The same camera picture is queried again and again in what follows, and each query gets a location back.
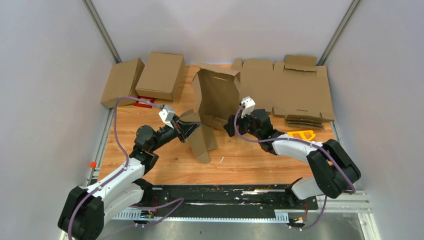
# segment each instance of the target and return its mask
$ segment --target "yellow plastic tool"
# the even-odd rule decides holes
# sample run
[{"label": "yellow plastic tool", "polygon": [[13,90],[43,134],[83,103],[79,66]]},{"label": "yellow plastic tool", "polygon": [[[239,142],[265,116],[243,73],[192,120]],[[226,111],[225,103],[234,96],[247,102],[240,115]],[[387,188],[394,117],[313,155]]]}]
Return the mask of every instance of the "yellow plastic tool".
[{"label": "yellow plastic tool", "polygon": [[317,136],[313,130],[289,131],[287,134],[293,138],[296,138],[294,135],[299,134],[300,138],[306,141],[311,141]]}]

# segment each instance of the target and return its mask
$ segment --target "gray wall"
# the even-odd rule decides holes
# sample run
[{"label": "gray wall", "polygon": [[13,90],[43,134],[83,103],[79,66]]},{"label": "gray wall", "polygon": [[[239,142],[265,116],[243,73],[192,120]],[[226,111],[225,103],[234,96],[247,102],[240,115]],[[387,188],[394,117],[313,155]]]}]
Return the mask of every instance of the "gray wall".
[{"label": "gray wall", "polygon": [[320,57],[351,0],[93,0],[123,61],[150,51],[187,63]]},{"label": "gray wall", "polygon": [[3,2],[0,56],[1,238],[56,240],[97,150],[112,58],[80,0]]},{"label": "gray wall", "polygon": [[422,239],[424,2],[365,0],[327,66],[337,132],[384,240]]}]

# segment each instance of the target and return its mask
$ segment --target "scratched black surface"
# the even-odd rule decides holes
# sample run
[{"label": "scratched black surface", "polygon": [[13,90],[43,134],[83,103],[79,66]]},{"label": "scratched black surface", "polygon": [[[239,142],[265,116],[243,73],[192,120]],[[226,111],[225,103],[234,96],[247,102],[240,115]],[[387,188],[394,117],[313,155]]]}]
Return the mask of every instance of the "scratched black surface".
[{"label": "scratched black surface", "polygon": [[[243,194],[243,191],[282,190],[285,184],[277,185],[155,185],[153,195],[157,197],[158,205],[166,204],[178,198],[184,198],[184,203],[172,213],[173,217],[189,218],[274,218],[275,209],[304,210],[300,202],[291,207],[286,201],[285,192],[264,192],[261,194]],[[314,197],[306,200],[310,210],[318,209]],[[155,214],[163,217],[174,206],[161,208]]]}]

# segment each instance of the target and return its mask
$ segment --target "wooden table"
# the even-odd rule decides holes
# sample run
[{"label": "wooden table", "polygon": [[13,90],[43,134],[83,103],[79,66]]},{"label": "wooden table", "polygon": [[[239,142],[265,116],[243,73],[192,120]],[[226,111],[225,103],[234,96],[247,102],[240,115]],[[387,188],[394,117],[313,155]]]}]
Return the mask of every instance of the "wooden table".
[{"label": "wooden table", "polygon": [[[198,68],[186,66],[181,85],[181,97],[175,101],[157,99],[155,104],[172,105],[180,115],[195,106],[192,79]],[[117,110],[117,135],[125,150],[130,153],[136,136],[136,130],[142,125],[153,129],[163,127],[156,108],[143,108],[133,105],[121,106]],[[281,117],[270,116],[274,128],[282,132],[306,130],[288,127]],[[325,129],[314,130],[314,141],[325,142],[334,138],[330,124]],[[193,156],[190,145],[182,144],[178,139],[167,143],[155,151],[159,159],[154,168],[143,178],[152,184],[276,184],[291,183],[300,177],[309,177],[312,172],[309,165],[287,156],[275,156],[264,152],[259,144],[244,141],[227,133],[214,130],[218,149],[209,152],[210,163],[199,163]],[[99,180],[110,174],[125,161],[124,154],[118,148],[113,127],[107,141]]]}]

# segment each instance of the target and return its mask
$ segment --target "folded cardboard piece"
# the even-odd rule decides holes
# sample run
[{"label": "folded cardboard piece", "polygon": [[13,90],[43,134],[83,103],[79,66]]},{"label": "folded cardboard piece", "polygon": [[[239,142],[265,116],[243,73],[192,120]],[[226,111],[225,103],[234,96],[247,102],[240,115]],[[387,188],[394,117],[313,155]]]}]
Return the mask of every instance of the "folded cardboard piece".
[{"label": "folded cardboard piece", "polygon": [[284,117],[289,126],[323,128],[334,120],[326,66],[316,57],[287,55],[284,61],[241,58],[232,69],[240,71],[240,95],[250,96],[256,109]]},{"label": "folded cardboard piece", "polygon": [[240,73],[207,63],[196,63],[193,78],[196,111],[203,124],[224,130],[228,117],[235,115],[240,103]]},{"label": "folded cardboard piece", "polygon": [[155,99],[175,100],[181,93],[184,56],[152,52],[135,87],[138,95]]},{"label": "folded cardboard piece", "polygon": [[[110,69],[106,86],[103,90],[100,103],[106,108],[114,108],[118,98],[124,96],[137,97],[136,85],[142,74],[144,63],[140,58],[117,63]],[[118,106],[135,103],[135,100],[122,99]]]},{"label": "folded cardboard piece", "polygon": [[[201,121],[199,114],[195,113],[193,109],[181,114],[179,119],[186,122]],[[202,164],[207,164],[211,161],[208,151],[218,148],[213,129],[204,124],[188,137],[188,143],[190,144],[195,158]]]}]

